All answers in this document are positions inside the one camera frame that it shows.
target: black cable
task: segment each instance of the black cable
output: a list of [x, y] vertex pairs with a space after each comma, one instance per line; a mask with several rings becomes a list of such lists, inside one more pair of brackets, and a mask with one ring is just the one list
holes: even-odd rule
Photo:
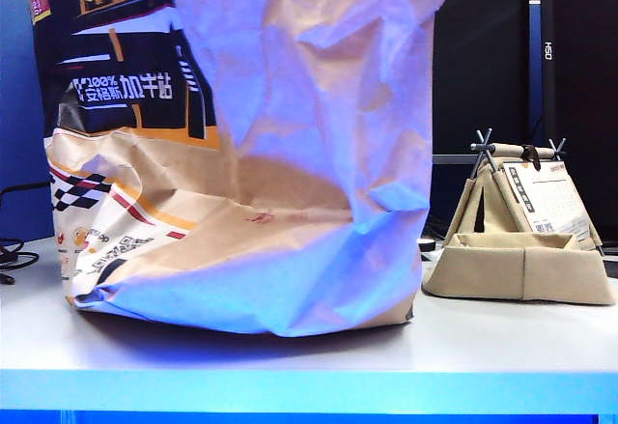
[[0, 189], [0, 207], [2, 206], [2, 196], [9, 192], [17, 192], [19, 190], [29, 190], [29, 189], [38, 189], [40, 187], [48, 187], [49, 181], [41, 181], [40, 183], [29, 183], [29, 184], [18, 184], [18, 185], [10, 185], [9, 187], [5, 187], [4, 189]]
[[[30, 184], [10, 185], [0, 190], [0, 206], [2, 206], [2, 196], [9, 192], [19, 190], [37, 189], [48, 187], [49, 181]], [[39, 260], [39, 255], [34, 252], [22, 252], [24, 241], [14, 238], [0, 238], [0, 271], [11, 271], [14, 269], [25, 268], [33, 265]], [[15, 279], [4, 272], [0, 272], [0, 284], [13, 285]]]
[[[37, 253], [20, 251], [23, 245], [24, 241], [21, 239], [0, 238], [0, 271], [25, 268], [39, 260]], [[14, 283], [14, 277], [0, 272], [0, 284], [13, 285]]]

